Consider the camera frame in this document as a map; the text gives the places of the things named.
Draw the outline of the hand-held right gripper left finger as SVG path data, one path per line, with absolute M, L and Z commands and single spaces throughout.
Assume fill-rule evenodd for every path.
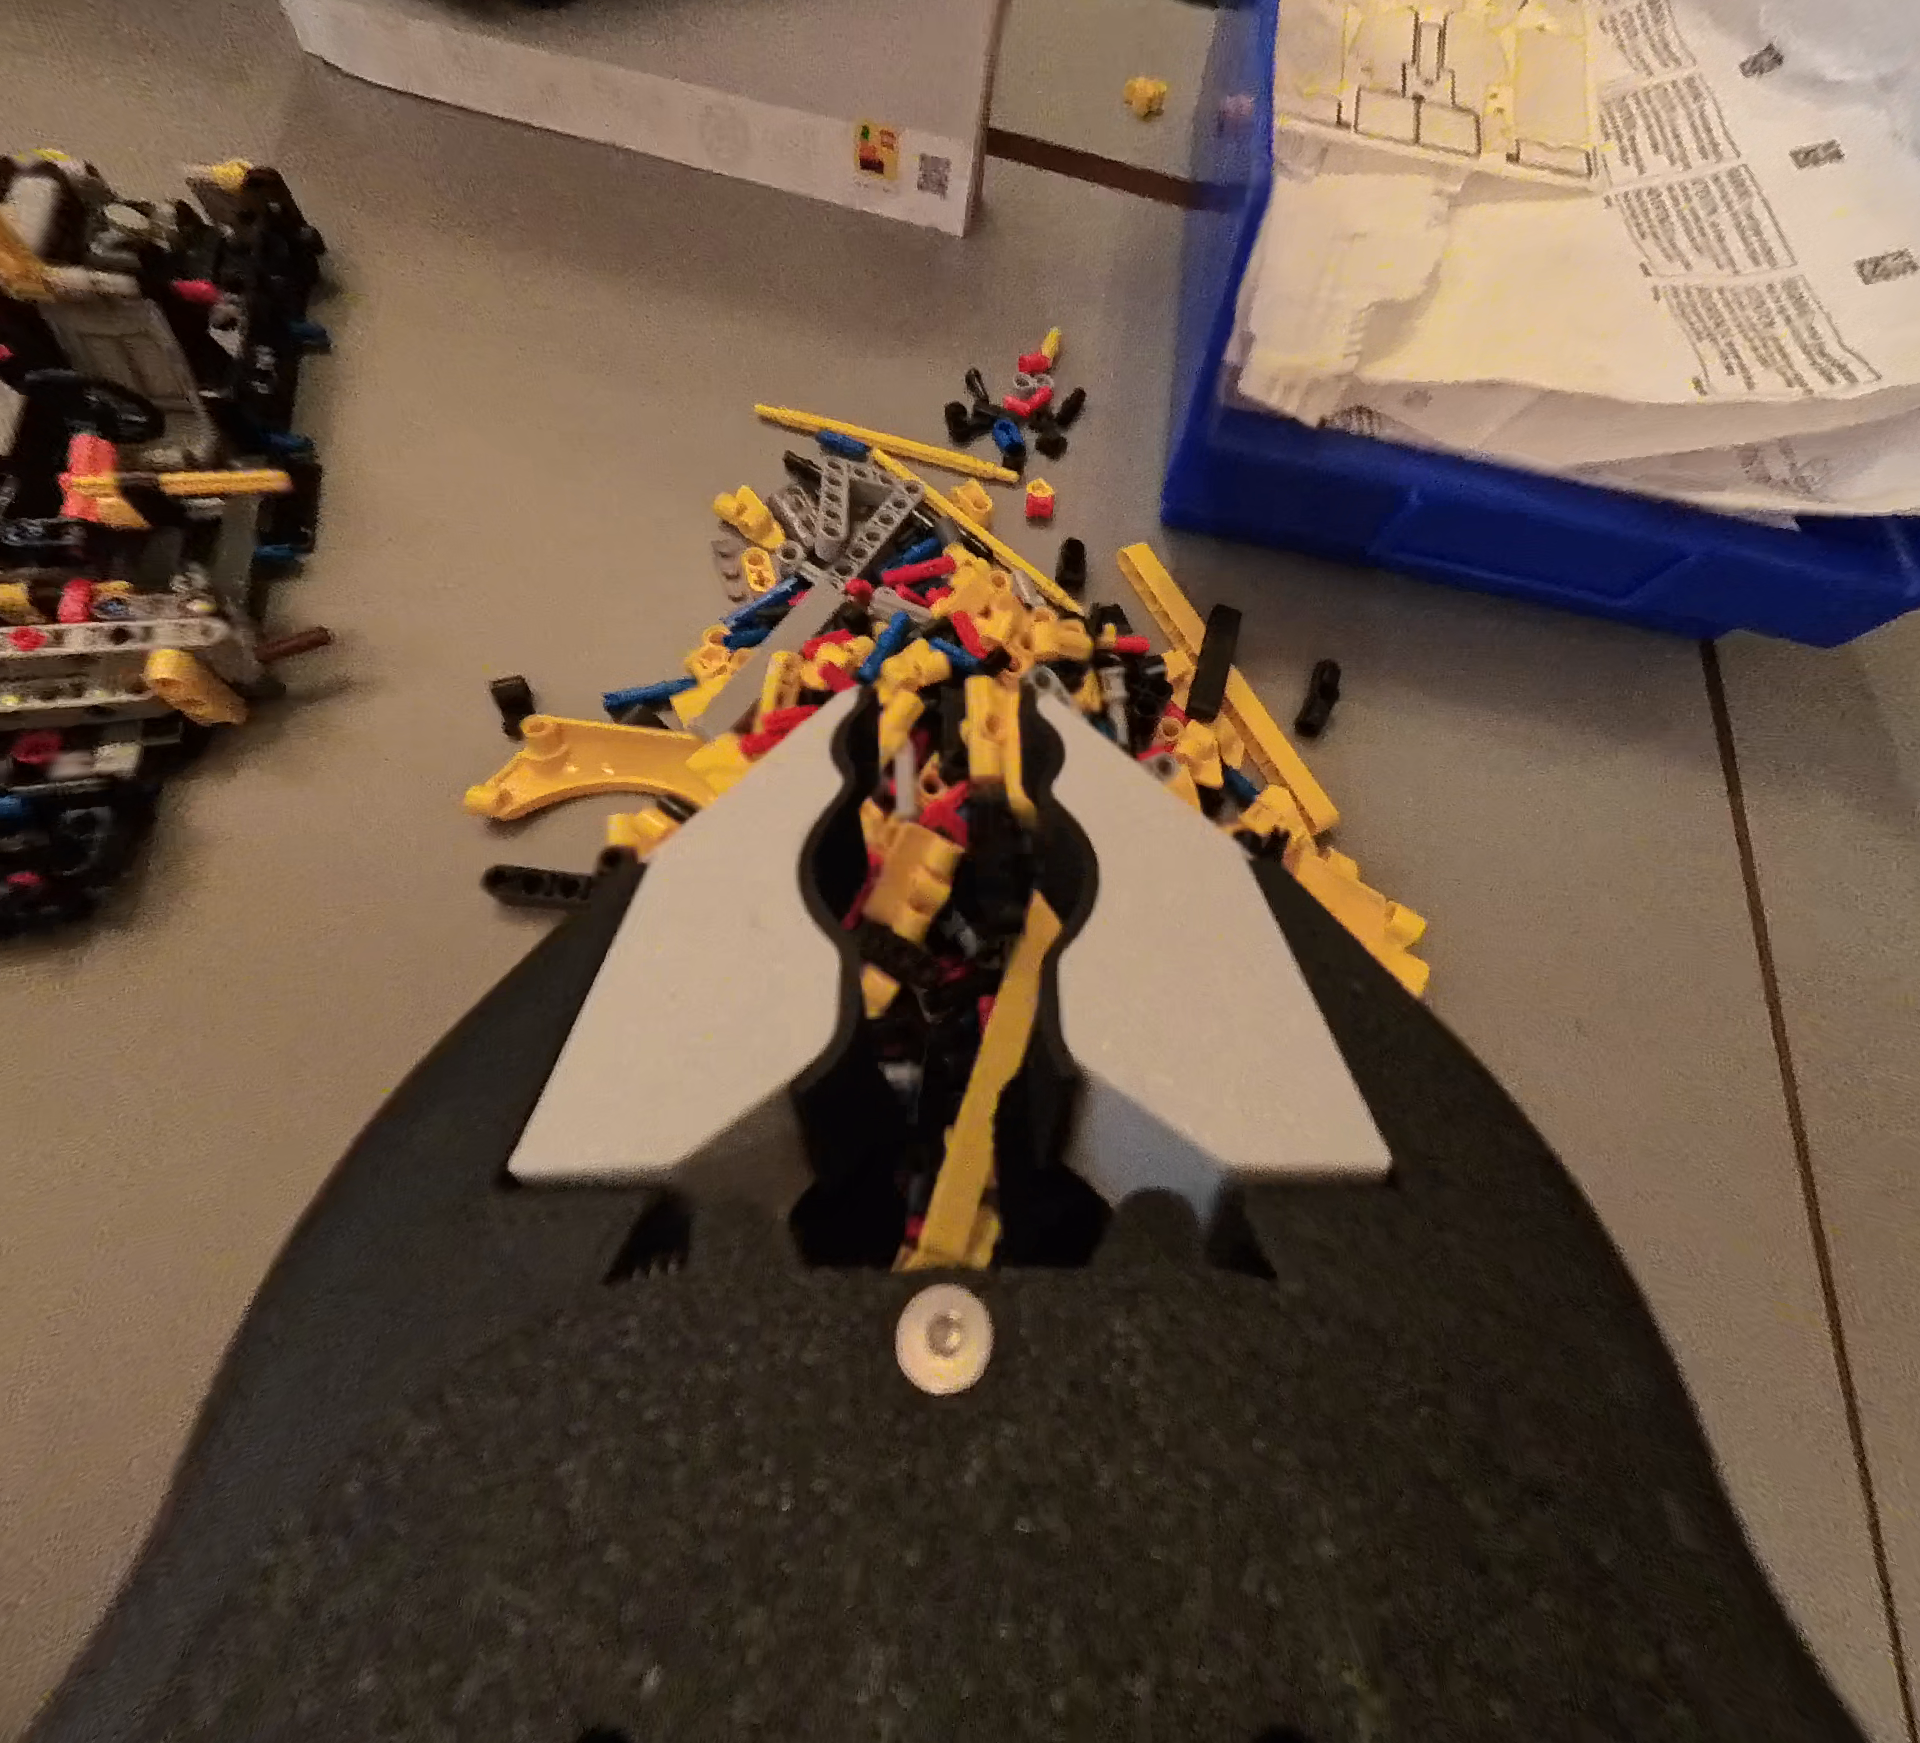
M 848 1038 L 805 878 L 858 692 L 788 729 L 642 867 L 509 1156 L 521 1186 L 802 1193 L 792 1086 Z

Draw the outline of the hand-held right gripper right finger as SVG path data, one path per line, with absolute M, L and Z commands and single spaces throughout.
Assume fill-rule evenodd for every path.
M 1058 919 L 1044 1140 L 1105 1207 L 1166 1197 L 1209 1224 L 1259 1186 L 1380 1186 L 1391 1144 L 1252 856 L 1121 757 L 1061 692 L 1023 692 L 1035 890 Z

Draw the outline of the pile of building bricks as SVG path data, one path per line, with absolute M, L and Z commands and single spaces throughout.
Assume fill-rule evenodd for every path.
M 848 791 L 805 852 L 848 973 L 848 1038 L 792 1086 L 809 1178 L 773 1197 L 829 1266 L 1078 1260 L 1105 1205 L 1044 1140 L 1044 1104 L 1066 1095 L 1041 1049 L 1061 927 L 1035 890 L 1023 692 L 1061 692 L 1233 837 L 1262 894 L 1302 890 L 1410 995 L 1428 988 L 1425 919 L 1328 847 L 1334 813 L 1240 672 L 1240 610 L 1200 619 L 1153 547 L 1119 558 L 1146 631 L 1081 603 L 1072 537 L 1054 575 L 1035 570 L 990 532 L 986 465 L 935 493 L 901 436 L 829 427 L 781 465 L 773 493 L 713 504 L 740 603 L 680 678 L 608 697 L 598 719 L 540 718 L 521 678 L 490 680 L 516 750 L 466 795 L 474 815 L 635 806 L 608 821 L 596 872 L 490 867 L 488 894 L 568 910 L 621 872 L 642 881 L 691 815 L 858 692 Z

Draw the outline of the blue plastic bin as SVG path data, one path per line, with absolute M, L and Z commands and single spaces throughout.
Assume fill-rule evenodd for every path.
M 1220 0 L 1180 240 L 1159 519 L 1712 644 L 1845 648 L 1916 613 L 1916 519 L 1794 532 L 1228 407 L 1233 303 L 1274 181 L 1277 0 Z

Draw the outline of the partly built toy car chassis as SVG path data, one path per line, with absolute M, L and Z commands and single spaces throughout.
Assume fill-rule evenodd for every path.
M 324 235 L 249 162 L 147 205 L 82 157 L 0 165 L 0 937 L 86 925 L 160 800 L 278 699 L 271 582 L 313 552 L 293 427 Z

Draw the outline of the white printed paper sheets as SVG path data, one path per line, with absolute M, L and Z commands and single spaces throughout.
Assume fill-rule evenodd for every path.
M 1277 0 L 1270 50 L 1252 412 L 1916 519 L 1916 0 Z

